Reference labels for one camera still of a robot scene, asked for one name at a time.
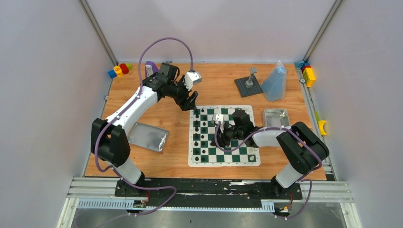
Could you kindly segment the silver metal tin box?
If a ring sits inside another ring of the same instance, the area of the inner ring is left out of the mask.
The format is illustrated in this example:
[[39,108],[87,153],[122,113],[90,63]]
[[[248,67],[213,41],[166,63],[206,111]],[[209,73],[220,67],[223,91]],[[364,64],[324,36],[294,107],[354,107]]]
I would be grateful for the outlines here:
[[262,120],[265,127],[290,126],[286,109],[265,109]]

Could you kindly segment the green white chess board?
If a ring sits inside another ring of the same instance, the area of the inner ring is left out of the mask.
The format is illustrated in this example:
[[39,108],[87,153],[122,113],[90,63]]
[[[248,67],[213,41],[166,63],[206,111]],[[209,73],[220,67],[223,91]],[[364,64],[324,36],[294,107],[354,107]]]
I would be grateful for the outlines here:
[[214,142],[216,125],[212,122],[214,114],[221,114],[225,124],[235,124],[232,114],[237,110],[244,110],[254,123],[253,108],[251,105],[213,105],[197,106],[190,111],[189,126],[189,156],[190,167],[240,167],[260,166],[259,149],[242,144],[241,140],[231,140],[225,150],[234,150],[225,153]]

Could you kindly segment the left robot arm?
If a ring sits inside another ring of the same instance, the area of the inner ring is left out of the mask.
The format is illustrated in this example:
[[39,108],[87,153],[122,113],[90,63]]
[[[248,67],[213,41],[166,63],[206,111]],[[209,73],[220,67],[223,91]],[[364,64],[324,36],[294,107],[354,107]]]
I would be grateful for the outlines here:
[[179,68],[162,63],[159,70],[141,80],[134,95],[106,119],[96,118],[91,125],[91,153],[105,161],[120,178],[128,182],[127,190],[134,196],[145,192],[144,174],[129,158],[130,129],[138,119],[164,97],[171,97],[183,111],[195,109],[198,96],[192,87],[202,81],[199,72],[191,69],[180,79]]

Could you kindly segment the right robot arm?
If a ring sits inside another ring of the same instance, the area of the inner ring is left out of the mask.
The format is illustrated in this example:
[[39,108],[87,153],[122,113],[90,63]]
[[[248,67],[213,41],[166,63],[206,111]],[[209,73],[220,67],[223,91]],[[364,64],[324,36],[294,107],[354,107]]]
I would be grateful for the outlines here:
[[257,127],[244,110],[235,111],[232,118],[234,124],[227,124],[222,114],[213,114],[215,134],[211,144],[225,153],[231,152],[226,147],[234,140],[240,141],[239,146],[281,148],[288,163],[271,179],[271,191],[277,198],[288,195],[290,186],[321,168],[322,161],[329,156],[325,143],[303,122],[292,126]]

